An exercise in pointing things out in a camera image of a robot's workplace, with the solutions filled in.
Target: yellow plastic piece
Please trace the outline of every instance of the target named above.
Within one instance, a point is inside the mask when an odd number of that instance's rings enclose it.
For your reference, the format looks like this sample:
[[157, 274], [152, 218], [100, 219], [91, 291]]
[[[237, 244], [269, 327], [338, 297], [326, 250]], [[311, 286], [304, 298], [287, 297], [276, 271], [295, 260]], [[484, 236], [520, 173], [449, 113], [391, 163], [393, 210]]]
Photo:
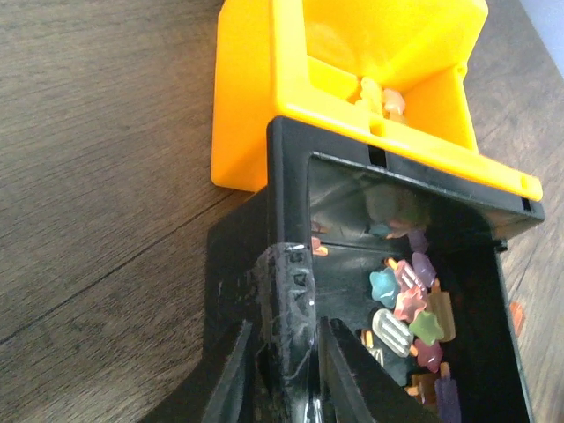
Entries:
[[[266, 126], [284, 115], [539, 200], [537, 178], [478, 152], [463, 80], [486, 15], [484, 0], [226, 0], [211, 178], [264, 187]], [[402, 122], [359, 102], [364, 77], [404, 96]]]

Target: wood grain surface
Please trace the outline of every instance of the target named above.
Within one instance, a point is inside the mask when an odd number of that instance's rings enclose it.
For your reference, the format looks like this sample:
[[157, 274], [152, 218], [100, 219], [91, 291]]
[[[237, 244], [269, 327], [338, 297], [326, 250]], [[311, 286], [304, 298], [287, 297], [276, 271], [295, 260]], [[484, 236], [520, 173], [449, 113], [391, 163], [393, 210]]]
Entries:
[[[510, 243], [537, 420], [564, 421], [564, 83], [517, 0], [469, 66], [481, 151], [544, 183]], [[200, 354], [220, 0], [0, 2], [0, 421], [133, 421]]]

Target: dark wood plank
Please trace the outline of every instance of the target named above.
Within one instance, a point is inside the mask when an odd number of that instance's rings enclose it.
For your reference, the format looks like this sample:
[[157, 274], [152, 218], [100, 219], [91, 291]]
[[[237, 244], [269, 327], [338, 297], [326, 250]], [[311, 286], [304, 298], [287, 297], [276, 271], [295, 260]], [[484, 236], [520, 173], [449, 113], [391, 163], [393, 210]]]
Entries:
[[1, 3], [0, 339], [227, 195], [209, 177], [220, 3]]
[[466, 87], [480, 150], [543, 182], [547, 220], [509, 244], [511, 300], [525, 307], [519, 348], [535, 416], [564, 421], [564, 82], [518, 1], [488, 1]]
[[205, 236], [232, 194], [0, 345], [0, 421], [132, 421], [199, 360]]

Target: star-shaped charm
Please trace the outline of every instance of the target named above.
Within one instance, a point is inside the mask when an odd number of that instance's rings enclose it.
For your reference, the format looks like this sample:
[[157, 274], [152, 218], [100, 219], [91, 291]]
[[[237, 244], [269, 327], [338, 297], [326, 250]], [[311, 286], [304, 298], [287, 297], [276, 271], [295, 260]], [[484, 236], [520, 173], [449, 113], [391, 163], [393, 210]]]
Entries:
[[417, 348], [417, 364], [428, 368], [431, 372], [437, 373], [441, 367], [442, 348], [438, 341], [431, 346], [425, 345], [421, 339], [415, 339], [413, 343]]
[[399, 320], [411, 323], [417, 319], [417, 315], [425, 309], [427, 303], [418, 286], [413, 286], [397, 295], [394, 316]]
[[370, 284], [372, 285], [373, 300], [380, 301], [387, 308], [396, 306], [399, 285], [392, 269], [370, 273]]
[[409, 325], [409, 329], [426, 346], [431, 346], [436, 340], [444, 337], [444, 332], [437, 321], [437, 316], [428, 311], [421, 311], [413, 323]]

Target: blue flower-shaped piece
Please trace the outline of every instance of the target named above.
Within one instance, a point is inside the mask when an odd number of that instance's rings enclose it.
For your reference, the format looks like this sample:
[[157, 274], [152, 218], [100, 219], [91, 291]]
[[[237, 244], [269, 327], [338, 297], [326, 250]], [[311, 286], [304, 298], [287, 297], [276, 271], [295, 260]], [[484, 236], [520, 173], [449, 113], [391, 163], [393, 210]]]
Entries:
[[396, 275], [392, 269], [387, 268], [370, 273], [370, 284], [373, 300], [380, 301], [387, 308], [396, 306], [399, 284], [396, 282]]

